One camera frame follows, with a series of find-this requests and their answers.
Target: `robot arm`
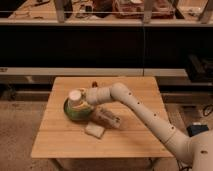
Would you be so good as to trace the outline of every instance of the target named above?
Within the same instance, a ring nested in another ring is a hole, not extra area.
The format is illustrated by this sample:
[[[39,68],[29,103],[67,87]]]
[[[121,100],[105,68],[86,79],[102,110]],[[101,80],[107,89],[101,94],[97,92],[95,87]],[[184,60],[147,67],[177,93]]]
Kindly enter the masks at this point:
[[[193,138],[186,136],[139,102],[122,83],[88,89],[86,101],[90,105],[113,101],[126,105],[178,160],[193,165],[193,171],[213,170],[212,131],[198,134]]]

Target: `floor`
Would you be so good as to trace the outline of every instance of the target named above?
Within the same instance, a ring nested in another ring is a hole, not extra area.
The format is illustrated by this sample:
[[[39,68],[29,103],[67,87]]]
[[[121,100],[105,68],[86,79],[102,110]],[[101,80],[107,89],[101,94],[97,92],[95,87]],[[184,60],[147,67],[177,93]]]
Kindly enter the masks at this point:
[[[55,171],[55,166],[46,159],[32,159],[30,157],[33,141],[39,128],[43,111],[47,103],[49,92],[20,93],[11,96],[11,92],[3,92],[0,101],[0,170],[3,171]],[[185,116],[183,108],[187,106],[194,110],[194,106],[202,109],[203,105],[212,102],[211,95],[205,94],[205,98],[187,96],[180,99],[180,95],[165,93],[163,99],[170,121],[182,131],[192,121],[207,123],[209,128],[213,127],[213,116]],[[142,171],[149,165],[148,159],[82,159],[63,160],[63,166],[72,171]],[[155,171],[178,171],[176,159],[163,158],[156,165]]]

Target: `tabletop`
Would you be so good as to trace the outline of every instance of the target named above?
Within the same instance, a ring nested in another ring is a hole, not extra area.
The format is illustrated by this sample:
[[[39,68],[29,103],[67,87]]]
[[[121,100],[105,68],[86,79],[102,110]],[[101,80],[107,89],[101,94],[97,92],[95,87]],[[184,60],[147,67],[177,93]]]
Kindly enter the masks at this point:
[[[138,100],[168,120],[154,77],[58,77],[33,145],[33,158],[172,157],[136,115],[118,102],[102,105],[119,116],[122,124],[119,130],[106,129],[101,139],[85,134],[87,123],[69,120],[63,111],[69,91],[91,88],[94,81],[99,87],[124,83]]]

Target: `green bowl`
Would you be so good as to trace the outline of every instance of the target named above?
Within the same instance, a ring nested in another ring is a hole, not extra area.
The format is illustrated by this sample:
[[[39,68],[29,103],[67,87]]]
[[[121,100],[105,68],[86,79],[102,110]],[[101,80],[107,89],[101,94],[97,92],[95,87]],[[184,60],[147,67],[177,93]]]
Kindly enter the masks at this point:
[[[91,107],[85,107],[81,111],[75,111],[68,107],[68,99],[64,102],[64,112],[73,121],[83,121],[88,120],[90,114],[92,113]]]

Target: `table leg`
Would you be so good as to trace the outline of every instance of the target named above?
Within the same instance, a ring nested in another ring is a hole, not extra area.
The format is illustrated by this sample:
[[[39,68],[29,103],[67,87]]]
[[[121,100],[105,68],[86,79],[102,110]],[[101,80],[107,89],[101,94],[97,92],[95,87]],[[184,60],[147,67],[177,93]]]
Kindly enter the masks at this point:
[[[160,158],[154,158],[153,160],[152,158],[149,158],[149,161],[150,161],[150,165],[146,169],[150,171],[154,171],[154,168],[157,165],[157,163],[160,161]]]
[[[52,158],[50,159],[50,161],[54,164],[58,171],[67,171],[67,169],[63,168],[63,166],[57,159]]]

